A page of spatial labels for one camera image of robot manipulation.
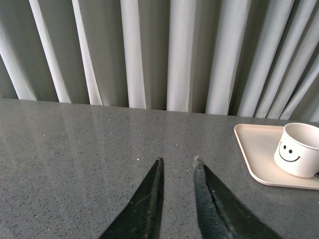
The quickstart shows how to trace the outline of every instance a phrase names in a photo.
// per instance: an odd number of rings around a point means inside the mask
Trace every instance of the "beige tray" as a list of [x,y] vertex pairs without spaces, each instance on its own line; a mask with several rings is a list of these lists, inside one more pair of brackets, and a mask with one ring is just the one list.
[[234,128],[239,146],[251,176],[270,186],[319,190],[319,178],[295,177],[279,168],[274,154],[282,126],[238,124]]

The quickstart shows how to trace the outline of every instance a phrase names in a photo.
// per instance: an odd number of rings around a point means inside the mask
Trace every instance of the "gray countertop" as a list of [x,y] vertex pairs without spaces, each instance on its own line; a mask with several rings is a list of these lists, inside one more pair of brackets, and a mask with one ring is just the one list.
[[164,158],[163,239],[200,239],[193,158],[283,238],[318,238],[319,192],[249,174],[234,135],[254,119],[0,100],[0,238],[93,238]]

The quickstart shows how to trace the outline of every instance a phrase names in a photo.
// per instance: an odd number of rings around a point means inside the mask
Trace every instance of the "curtain fold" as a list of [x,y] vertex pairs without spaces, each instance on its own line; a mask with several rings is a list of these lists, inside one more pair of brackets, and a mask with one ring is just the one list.
[[319,122],[318,0],[0,1],[0,97]]

